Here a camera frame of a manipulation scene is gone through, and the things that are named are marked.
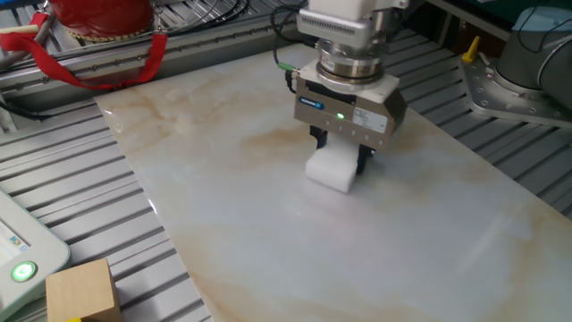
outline marble surface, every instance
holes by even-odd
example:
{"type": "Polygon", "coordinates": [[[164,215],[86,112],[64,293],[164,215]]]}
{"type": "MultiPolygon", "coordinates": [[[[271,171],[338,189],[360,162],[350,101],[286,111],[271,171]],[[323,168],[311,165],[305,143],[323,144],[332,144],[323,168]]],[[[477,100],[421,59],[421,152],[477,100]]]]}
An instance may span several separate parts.
{"type": "Polygon", "coordinates": [[[215,322],[570,321],[564,216],[413,111],[325,188],[293,101],[270,53],[97,98],[215,322]]]}

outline metal bracket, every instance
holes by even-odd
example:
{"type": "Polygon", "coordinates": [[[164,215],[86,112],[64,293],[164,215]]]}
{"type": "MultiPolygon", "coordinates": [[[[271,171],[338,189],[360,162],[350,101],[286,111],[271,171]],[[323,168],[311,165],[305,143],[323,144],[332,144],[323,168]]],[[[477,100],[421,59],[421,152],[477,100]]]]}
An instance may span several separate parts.
{"type": "Polygon", "coordinates": [[[458,60],[473,112],[513,121],[572,128],[572,112],[541,90],[524,89],[500,76],[494,62],[458,60]]]}

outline red bag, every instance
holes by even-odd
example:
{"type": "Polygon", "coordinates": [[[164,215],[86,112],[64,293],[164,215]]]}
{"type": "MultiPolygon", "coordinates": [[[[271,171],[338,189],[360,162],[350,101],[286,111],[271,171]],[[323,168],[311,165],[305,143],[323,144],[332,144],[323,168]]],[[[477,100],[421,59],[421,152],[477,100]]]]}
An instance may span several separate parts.
{"type": "Polygon", "coordinates": [[[153,23],[149,0],[50,0],[55,17],[76,38],[120,40],[153,23]]]}
{"type": "MultiPolygon", "coordinates": [[[[78,37],[92,40],[116,40],[127,38],[148,29],[153,23],[154,12],[148,0],[52,0],[54,12],[60,22],[78,37]]],[[[31,24],[39,27],[46,21],[46,13],[34,14],[31,24]]],[[[9,33],[0,35],[2,49],[27,51],[34,56],[38,68],[50,79],[63,81],[84,89],[117,89],[150,81],[155,77],[167,45],[165,33],[155,33],[141,74],[136,80],[119,84],[86,85],[52,58],[34,40],[34,35],[9,33]]]]}

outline green indicator light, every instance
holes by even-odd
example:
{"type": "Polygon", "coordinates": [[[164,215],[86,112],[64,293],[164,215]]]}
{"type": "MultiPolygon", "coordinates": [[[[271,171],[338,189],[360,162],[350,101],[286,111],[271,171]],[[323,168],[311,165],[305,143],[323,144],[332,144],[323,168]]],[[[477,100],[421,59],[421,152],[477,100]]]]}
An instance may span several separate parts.
{"type": "Polygon", "coordinates": [[[22,262],[12,270],[12,279],[16,282],[29,281],[38,271],[38,265],[34,262],[22,262]]]}

